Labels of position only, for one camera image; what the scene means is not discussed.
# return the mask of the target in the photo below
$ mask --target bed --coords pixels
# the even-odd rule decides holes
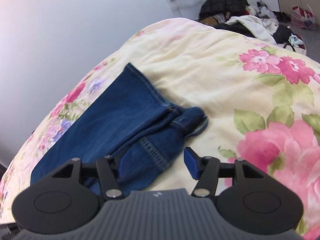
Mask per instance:
[[[295,52],[184,18],[136,33],[55,106],[1,180],[0,223],[14,221],[12,202],[29,186],[33,168],[55,138],[128,62],[169,100],[205,111],[207,129],[187,146],[222,162],[244,158],[279,180],[303,202],[297,232],[305,239],[320,235],[320,65]],[[71,123],[63,118],[66,114]],[[195,184],[179,155],[147,190],[184,187],[191,192]],[[229,180],[219,180],[218,192],[229,185]]]

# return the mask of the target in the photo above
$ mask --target ribbed gray surface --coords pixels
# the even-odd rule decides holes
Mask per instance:
[[[294,230],[273,236],[241,231],[226,222],[209,199],[185,189],[135,191],[124,200],[105,203],[88,224],[60,235],[21,231],[14,240],[302,240]]]

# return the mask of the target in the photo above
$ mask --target blue jeans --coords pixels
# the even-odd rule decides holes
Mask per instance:
[[[84,163],[121,155],[118,183],[124,194],[150,185],[200,134],[208,119],[199,107],[182,108],[164,98],[132,64],[96,99],[43,156],[33,184],[71,158]],[[100,193],[95,182],[90,189]]]

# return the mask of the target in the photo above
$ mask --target red and white bag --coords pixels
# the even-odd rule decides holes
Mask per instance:
[[[306,10],[298,5],[292,6],[291,23],[299,29],[316,30],[317,28],[316,19],[310,7],[309,10]]]

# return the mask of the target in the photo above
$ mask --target black jacket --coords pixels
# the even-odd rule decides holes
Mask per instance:
[[[231,31],[234,33],[240,33],[244,36],[255,38],[255,36],[246,27],[244,27],[240,22],[237,22],[232,25],[221,23],[221,24],[215,25],[214,28],[220,29],[220,30]],[[287,26],[280,24],[277,31],[272,36],[275,39],[276,43],[279,44],[279,43],[288,42],[291,34],[293,34],[291,29],[288,29]]]
[[[199,20],[226,12],[230,12],[231,16],[241,16],[248,5],[247,0],[207,0],[201,7]]]

